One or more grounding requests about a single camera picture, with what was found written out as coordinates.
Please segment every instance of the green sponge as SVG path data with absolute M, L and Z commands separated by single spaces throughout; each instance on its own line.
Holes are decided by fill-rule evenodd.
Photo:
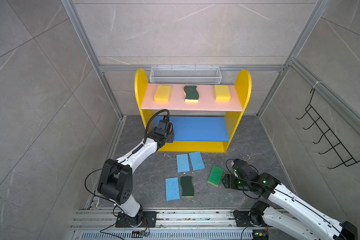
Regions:
M 184 86 L 186 103 L 197 103 L 199 101 L 199 93 L 196 88 L 197 86 Z
M 208 181 L 210 184 L 219 186 L 221 176 L 223 175 L 224 169 L 218 166 L 213 166 L 211 170 L 211 174 L 209 175 Z
M 180 178 L 180 185 L 182 188 L 181 197 L 193 197 L 195 190 L 192 185 L 192 176 L 182 176 Z

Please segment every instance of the zip tie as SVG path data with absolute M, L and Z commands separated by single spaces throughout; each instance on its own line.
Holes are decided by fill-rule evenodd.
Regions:
M 318 83 L 324 83 L 324 82 L 316 81 L 316 83 L 313 85 L 312 88 L 315 88 L 316 84 L 318 84 Z

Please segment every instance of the gray tile wall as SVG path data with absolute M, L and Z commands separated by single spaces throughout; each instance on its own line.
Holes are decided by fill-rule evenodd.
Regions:
M 315 0 L 76 0 L 100 64 L 283 64 Z
M 234 85 L 239 71 L 221 71 L 221 84 Z M 139 115 L 139 108 L 135 97 L 135 72 L 115 71 L 106 72 L 106 79 L 113 91 L 121 112 L 125 115 Z M 251 71 L 252 93 L 250 102 L 245 110 L 247 115 L 255 115 L 259 110 L 264 98 L 268 94 L 277 71 Z M 171 111 L 178 115 L 224 115 L 225 112 L 201 112 L 201 111 Z
M 339 221 L 349 220 L 360 236 L 360 163 L 328 169 L 341 163 L 339 157 L 334 150 L 320 155 L 330 148 L 329 143 L 324 138 L 313 143 L 320 139 L 321 132 L 317 126 L 303 129 L 313 123 L 308 115 L 296 119 L 305 113 L 310 91 L 311 86 L 290 70 L 261 121 L 297 194 L 323 213 Z M 319 94 L 313 95 L 311 104 L 352 156 L 360 160 L 360 136 Z M 348 157 L 344 151 L 340 154 Z
M 0 239 L 64 237 L 117 121 L 61 2 L 0 0 Z
M 360 0 L 332 0 L 298 60 L 360 115 Z

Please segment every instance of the black hook rack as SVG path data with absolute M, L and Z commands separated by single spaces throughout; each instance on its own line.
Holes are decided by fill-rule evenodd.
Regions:
M 304 129 L 304 130 L 308 130 L 308 129 L 310 129 L 313 125 L 316 125 L 316 126 L 319 128 L 319 130 L 321 131 L 321 133 L 322 133 L 320 139 L 318 140 L 318 142 L 313 142 L 313 143 L 314 143 L 314 144 L 318 144 L 318 143 L 321 141 L 321 139 L 322 139 L 323 137 L 325 137 L 325 138 L 327 139 L 327 141 L 329 142 L 329 144 L 331 145 L 331 148 L 330 148 L 330 149 L 328 149 L 327 151 L 325 151 L 325 152 L 323 152 L 323 153 L 319 152 L 319 154 L 325 154 L 325 153 L 329 152 L 331 149 L 333 149 L 333 150 L 336 152 L 336 154 L 339 156 L 339 158 L 340 158 L 340 160 L 341 160 L 342 163 L 339 164 L 339 165 L 337 165 L 337 166 L 335 166 L 335 167 L 328 167 L 328 169 L 334 169 L 334 168 L 336 168 L 336 167 L 338 167 L 338 166 L 341 166 L 341 165 L 343 165 L 343 164 L 344 164 L 346 167 L 349 167 L 349 166 L 352 166 L 353 164 L 359 163 L 360 160 L 359 160 L 359 161 L 356 161 L 356 160 L 354 159 L 354 157 L 352 156 L 352 154 L 347 150 L 347 148 L 344 146 L 344 144 L 340 141 L 340 139 L 336 136 L 336 134 L 332 131 L 332 129 L 328 126 L 328 124 L 324 121 L 324 119 L 320 116 L 320 114 L 316 111 L 316 109 L 314 109 L 313 106 L 311 105 L 311 101 L 312 101 L 313 94 L 315 93 L 315 89 L 312 88 L 309 93 L 312 93 L 312 95 L 311 95 L 311 100 L 309 101 L 308 106 L 305 108 L 305 113 L 304 113 L 304 115 L 303 115 L 301 118 L 296 118 L 296 119 L 300 120 L 300 119 L 302 119 L 306 114 L 308 114 L 308 115 L 311 117 L 313 123 L 312 123 L 311 126 L 309 126 L 308 128 L 304 128 L 304 127 L 303 127 L 303 129 Z M 315 120 L 315 119 L 311 116 L 311 114 L 308 112 L 308 111 L 311 110 L 311 109 L 317 114 L 317 116 L 319 116 L 316 120 Z M 324 132 L 324 130 L 321 129 L 321 127 L 317 124 L 317 121 L 320 120 L 320 119 L 322 120 L 322 122 L 323 122 L 323 123 L 327 126 L 327 128 L 328 128 L 328 130 L 326 130 L 325 132 Z M 336 137 L 336 139 L 337 139 L 337 141 L 338 141 L 338 143 L 336 143 L 335 145 L 332 144 L 331 141 L 330 141 L 330 140 L 327 138 L 327 136 L 326 136 L 326 133 L 329 132 L 329 131 Z M 335 148 L 335 147 L 338 146 L 338 145 L 340 145 L 340 147 L 343 147 L 343 148 L 347 151 L 347 153 L 348 153 L 348 154 L 350 155 L 350 157 L 351 157 L 350 159 L 344 161 L 344 160 L 341 158 L 340 154 L 338 153 L 338 151 L 337 151 L 336 148 Z

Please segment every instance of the wire basket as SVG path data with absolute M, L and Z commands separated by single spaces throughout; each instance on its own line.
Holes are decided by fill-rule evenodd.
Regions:
M 218 67 L 153 67 L 149 80 L 162 84 L 220 84 L 221 73 Z

